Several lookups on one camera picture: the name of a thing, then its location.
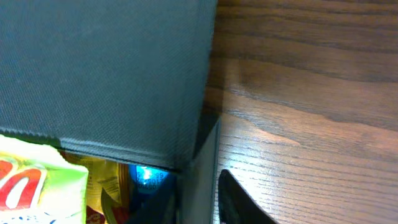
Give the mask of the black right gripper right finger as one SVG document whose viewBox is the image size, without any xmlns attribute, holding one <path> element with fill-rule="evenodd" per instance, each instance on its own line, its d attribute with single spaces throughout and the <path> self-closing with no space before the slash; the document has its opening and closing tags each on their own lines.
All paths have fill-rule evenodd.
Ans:
<svg viewBox="0 0 398 224">
<path fill-rule="evenodd" d="M 227 169 L 221 171 L 218 179 L 218 209 L 223 224 L 277 224 Z"/>
</svg>

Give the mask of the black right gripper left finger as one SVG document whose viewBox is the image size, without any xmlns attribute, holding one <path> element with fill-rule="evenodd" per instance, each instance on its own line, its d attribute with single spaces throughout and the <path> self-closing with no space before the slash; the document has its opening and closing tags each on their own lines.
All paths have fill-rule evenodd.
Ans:
<svg viewBox="0 0 398 224">
<path fill-rule="evenodd" d="M 176 196 L 173 183 L 161 186 L 125 224 L 176 224 Z"/>
</svg>

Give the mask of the blue Oreo cookie pack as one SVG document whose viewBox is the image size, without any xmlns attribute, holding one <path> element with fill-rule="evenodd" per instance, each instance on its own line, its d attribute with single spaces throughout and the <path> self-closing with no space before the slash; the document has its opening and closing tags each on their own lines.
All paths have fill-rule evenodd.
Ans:
<svg viewBox="0 0 398 224">
<path fill-rule="evenodd" d="M 129 209 L 135 212 L 160 189 L 169 173 L 147 166 L 129 165 Z"/>
</svg>

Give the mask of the yellow candy wrapper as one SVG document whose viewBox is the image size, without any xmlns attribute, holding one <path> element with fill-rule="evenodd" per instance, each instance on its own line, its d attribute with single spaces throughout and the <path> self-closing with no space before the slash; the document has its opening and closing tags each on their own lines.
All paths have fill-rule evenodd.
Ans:
<svg viewBox="0 0 398 224">
<path fill-rule="evenodd" d="M 86 185 L 86 224 L 123 224 L 129 211 L 123 204 L 128 195 L 123 192 L 122 164 L 97 157 L 63 152 L 70 163 L 88 169 Z"/>
</svg>

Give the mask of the green Haribo gummy bag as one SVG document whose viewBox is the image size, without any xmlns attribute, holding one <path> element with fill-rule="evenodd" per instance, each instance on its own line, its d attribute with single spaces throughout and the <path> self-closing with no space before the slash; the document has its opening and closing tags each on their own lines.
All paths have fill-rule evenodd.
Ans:
<svg viewBox="0 0 398 224">
<path fill-rule="evenodd" d="M 1 223 L 85 223 L 87 180 L 54 147 L 1 136 Z"/>
</svg>

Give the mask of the black gift box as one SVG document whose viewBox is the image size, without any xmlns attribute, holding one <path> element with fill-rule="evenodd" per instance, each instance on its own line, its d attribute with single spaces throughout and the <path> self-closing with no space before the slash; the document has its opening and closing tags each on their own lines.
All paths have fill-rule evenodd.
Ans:
<svg viewBox="0 0 398 224">
<path fill-rule="evenodd" d="M 211 223 L 220 120 L 203 100 L 216 6 L 1 1 L 1 136 L 122 164 L 128 197 L 129 165 L 167 171 L 176 223 Z"/>
</svg>

